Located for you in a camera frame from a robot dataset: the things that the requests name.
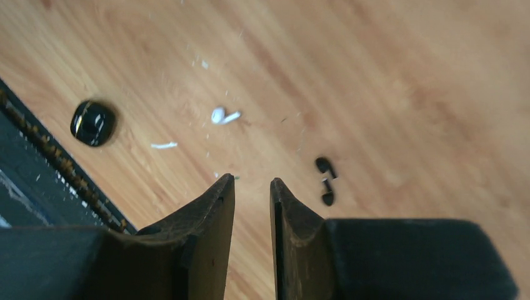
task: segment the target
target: wooden surface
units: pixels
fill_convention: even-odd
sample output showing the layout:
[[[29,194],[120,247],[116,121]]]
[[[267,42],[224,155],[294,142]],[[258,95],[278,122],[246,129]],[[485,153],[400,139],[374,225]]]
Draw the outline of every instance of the wooden surface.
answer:
[[[324,217],[476,221],[527,299],[530,2],[0,4],[0,76],[137,228],[240,176],[227,299],[273,298],[275,176]],[[94,96],[120,113],[99,149],[69,132]],[[219,105],[242,119],[211,124]]]

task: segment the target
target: small white piece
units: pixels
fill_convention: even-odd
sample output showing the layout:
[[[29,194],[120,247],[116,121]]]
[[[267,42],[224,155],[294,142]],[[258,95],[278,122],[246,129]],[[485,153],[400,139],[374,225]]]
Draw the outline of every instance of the small white piece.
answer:
[[[178,145],[179,145],[178,142],[169,142],[167,144],[151,144],[151,147],[155,149],[167,149],[167,148],[176,147]]]
[[[217,107],[212,112],[212,123],[217,125],[224,125],[239,119],[239,117],[241,117],[240,111],[236,111],[233,114],[225,116],[224,108]]]

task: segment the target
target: paint chip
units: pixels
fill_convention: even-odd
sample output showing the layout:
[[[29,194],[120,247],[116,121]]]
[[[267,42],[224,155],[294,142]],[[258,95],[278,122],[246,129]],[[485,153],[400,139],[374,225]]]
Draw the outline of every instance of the paint chip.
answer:
[[[167,148],[176,147],[178,145],[179,145],[178,142],[169,142],[167,144],[151,144],[151,147],[155,149],[167,149]]]

